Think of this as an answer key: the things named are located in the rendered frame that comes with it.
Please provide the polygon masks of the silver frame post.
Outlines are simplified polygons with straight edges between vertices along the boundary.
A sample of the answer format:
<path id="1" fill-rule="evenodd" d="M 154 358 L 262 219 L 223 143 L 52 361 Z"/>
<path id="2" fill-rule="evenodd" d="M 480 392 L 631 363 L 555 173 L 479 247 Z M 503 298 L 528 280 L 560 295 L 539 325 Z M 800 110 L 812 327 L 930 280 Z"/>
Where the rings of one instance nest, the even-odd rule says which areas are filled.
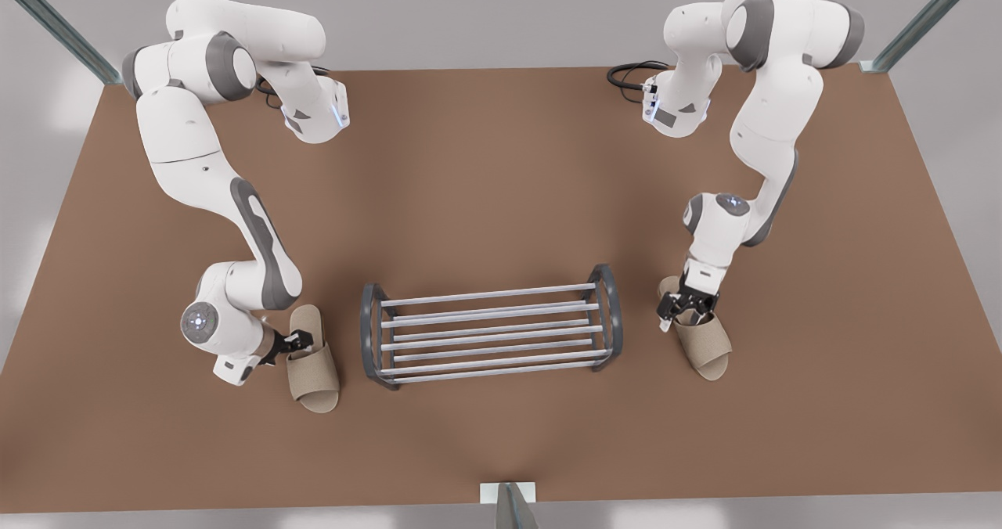
<path id="1" fill-rule="evenodd" d="M 861 72 L 887 74 L 962 0 L 930 0 L 874 59 L 859 61 Z"/>
<path id="2" fill-rule="evenodd" d="M 495 529 L 539 529 L 530 505 L 536 503 L 536 482 L 480 483 L 480 503 L 496 506 Z"/>
<path id="3" fill-rule="evenodd" d="M 50 36 L 105 85 L 122 83 L 118 69 L 110 64 L 47 0 L 13 0 Z"/>

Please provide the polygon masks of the beige slipper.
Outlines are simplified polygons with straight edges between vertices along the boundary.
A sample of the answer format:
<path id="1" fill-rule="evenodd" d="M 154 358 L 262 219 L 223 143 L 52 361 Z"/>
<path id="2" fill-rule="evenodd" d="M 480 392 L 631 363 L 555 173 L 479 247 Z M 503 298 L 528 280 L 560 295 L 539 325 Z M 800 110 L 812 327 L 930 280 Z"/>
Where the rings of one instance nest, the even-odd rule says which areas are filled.
<path id="1" fill-rule="evenodd" d="M 673 323 L 672 327 L 679 336 L 692 369 L 706 380 L 718 380 L 729 365 L 731 342 L 715 312 L 708 322 L 701 325 Z"/>
<path id="2" fill-rule="evenodd" d="M 290 316 L 290 328 L 310 333 L 312 345 L 287 355 L 287 378 L 291 397 L 311 412 L 330 412 L 337 407 L 340 380 L 326 343 L 323 317 L 315 305 L 304 304 Z"/>

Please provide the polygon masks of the grey metal shoe rack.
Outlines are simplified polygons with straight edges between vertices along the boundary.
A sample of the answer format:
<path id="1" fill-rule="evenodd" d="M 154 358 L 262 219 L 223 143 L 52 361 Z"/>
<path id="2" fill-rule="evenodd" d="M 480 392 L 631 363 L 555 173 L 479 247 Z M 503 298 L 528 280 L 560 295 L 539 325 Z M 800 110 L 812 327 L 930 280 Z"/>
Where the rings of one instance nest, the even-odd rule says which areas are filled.
<path id="1" fill-rule="evenodd" d="M 534 289 L 393 298 L 362 290 L 362 369 L 389 390 L 430 380 L 587 368 L 624 344 L 622 305 L 608 264 L 584 282 Z"/>

